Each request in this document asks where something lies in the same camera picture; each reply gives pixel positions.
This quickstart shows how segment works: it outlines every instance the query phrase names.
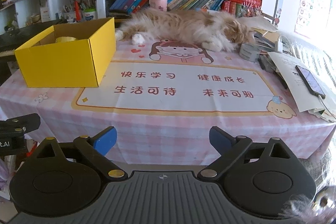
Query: cat's head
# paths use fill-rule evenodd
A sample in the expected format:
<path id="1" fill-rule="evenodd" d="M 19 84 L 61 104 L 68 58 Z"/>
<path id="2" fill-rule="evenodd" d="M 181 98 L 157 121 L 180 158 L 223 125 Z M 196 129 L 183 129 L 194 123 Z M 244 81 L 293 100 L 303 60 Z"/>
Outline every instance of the cat's head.
<path id="1" fill-rule="evenodd" d="M 219 29 L 230 41 L 236 44 L 255 43 L 255 31 L 252 28 L 239 23 L 233 15 L 227 12 L 216 13 L 214 14 L 214 21 L 219 25 Z"/>

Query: cartoon girl reading book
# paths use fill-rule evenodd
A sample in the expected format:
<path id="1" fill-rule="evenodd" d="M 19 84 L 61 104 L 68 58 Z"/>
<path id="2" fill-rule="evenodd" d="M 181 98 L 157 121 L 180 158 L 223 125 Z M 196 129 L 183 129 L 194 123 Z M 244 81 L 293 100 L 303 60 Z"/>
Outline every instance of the cartoon girl reading book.
<path id="1" fill-rule="evenodd" d="M 152 45 L 150 59 L 168 64 L 210 64 L 213 58 L 194 44 L 161 39 Z"/>

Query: smartphone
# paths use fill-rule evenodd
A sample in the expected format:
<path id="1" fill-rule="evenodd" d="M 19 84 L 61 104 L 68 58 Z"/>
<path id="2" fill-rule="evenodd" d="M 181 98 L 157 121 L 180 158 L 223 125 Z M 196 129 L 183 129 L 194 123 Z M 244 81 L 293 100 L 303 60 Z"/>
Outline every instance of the smartphone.
<path id="1" fill-rule="evenodd" d="M 309 92 L 315 96 L 321 95 L 322 99 L 325 99 L 326 95 L 324 94 L 322 88 L 320 87 L 319 83 L 317 83 L 312 73 L 309 70 L 302 68 L 298 65 L 296 65 L 295 68 L 303 79 L 305 85 L 309 89 Z"/>

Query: charging cable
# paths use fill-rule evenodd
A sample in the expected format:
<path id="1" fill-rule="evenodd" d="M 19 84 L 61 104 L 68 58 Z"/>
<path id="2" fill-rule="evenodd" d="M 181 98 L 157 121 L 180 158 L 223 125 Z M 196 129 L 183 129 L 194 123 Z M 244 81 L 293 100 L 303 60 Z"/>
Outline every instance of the charging cable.
<path id="1" fill-rule="evenodd" d="M 326 105 L 324 104 L 321 95 L 319 95 L 319 99 L 320 99 L 320 102 L 322 103 L 322 105 L 324 105 L 325 109 L 326 109 L 326 110 L 330 113 L 330 115 L 332 115 L 332 116 L 334 117 L 334 119 L 336 120 L 336 117 L 334 116 L 334 114 L 332 114 L 331 111 L 328 109 L 328 107 L 326 107 Z"/>

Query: orange and white cat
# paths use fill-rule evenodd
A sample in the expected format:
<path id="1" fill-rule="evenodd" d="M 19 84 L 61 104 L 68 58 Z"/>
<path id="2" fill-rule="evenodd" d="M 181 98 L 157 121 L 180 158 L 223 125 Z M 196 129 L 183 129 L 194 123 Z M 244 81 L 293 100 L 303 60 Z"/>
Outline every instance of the orange and white cat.
<path id="1" fill-rule="evenodd" d="M 201 45 L 204 49 L 232 51 L 241 43 L 254 43 L 254 31 L 227 12 L 209 14 L 195 10 L 162 12 L 147 8 L 132 15 L 115 31 L 116 40 L 132 39 L 133 45 L 146 40 L 170 39 Z"/>

